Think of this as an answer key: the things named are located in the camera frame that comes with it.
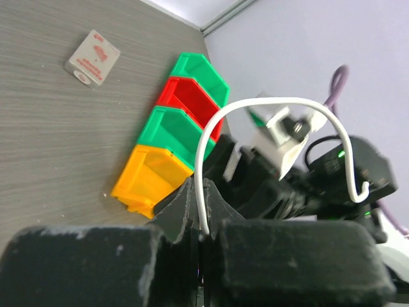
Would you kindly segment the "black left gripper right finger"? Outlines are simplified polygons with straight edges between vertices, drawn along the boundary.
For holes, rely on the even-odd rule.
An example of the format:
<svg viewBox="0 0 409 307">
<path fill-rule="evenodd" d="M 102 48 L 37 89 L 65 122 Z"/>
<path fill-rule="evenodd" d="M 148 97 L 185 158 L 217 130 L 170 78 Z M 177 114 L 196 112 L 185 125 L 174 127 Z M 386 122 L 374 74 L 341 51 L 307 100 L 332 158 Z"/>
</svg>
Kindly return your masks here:
<svg viewBox="0 0 409 307">
<path fill-rule="evenodd" d="M 210 234 L 206 306 L 384 306 L 396 288 L 368 231 L 351 221 L 246 220 L 203 181 Z"/>
</svg>

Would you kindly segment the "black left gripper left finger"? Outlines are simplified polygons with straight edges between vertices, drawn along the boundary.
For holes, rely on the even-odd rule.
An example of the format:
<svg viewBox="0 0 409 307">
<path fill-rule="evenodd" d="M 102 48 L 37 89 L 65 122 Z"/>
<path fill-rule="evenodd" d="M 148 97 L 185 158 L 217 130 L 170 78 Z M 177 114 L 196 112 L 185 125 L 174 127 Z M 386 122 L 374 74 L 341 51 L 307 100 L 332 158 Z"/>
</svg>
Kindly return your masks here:
<svg viewBox="0 0 409 307">
<path fill-rule="evenodd" d="M 36 226 L 1 257 L 2 306 L 195 306 L 197 210 L 187 179 L 143 226 Z"/>
</svg>

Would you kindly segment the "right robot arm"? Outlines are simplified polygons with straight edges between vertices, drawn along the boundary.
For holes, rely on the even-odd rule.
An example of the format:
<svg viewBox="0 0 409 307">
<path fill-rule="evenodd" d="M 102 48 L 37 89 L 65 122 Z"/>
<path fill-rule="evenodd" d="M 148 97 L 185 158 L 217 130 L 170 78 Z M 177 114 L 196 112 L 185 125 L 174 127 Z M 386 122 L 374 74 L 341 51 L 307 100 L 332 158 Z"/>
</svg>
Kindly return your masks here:
<svg viewBox="0 0 409 307">
<path fill-rule="evenodd" d="M 307 169 L 292 166 L 283 177 L 260 150 L 243 146 L 228 180 L 224 172 L 236 143 L 223 134 L 204 160 L 203 176 L 246 219 L 316 216 L 321 220 L 355 221 L 368 230 L 376 243 L 385 243 L 387 234 L 381 226 L 380 199 L 397 191 L 389 160 L 368 140 L 350 136 L 350 155 L 339 143 L 309 161 L 314 147 L 340 139 L 329 135 L 314 141 L 304 154 Z"/>
</svg>

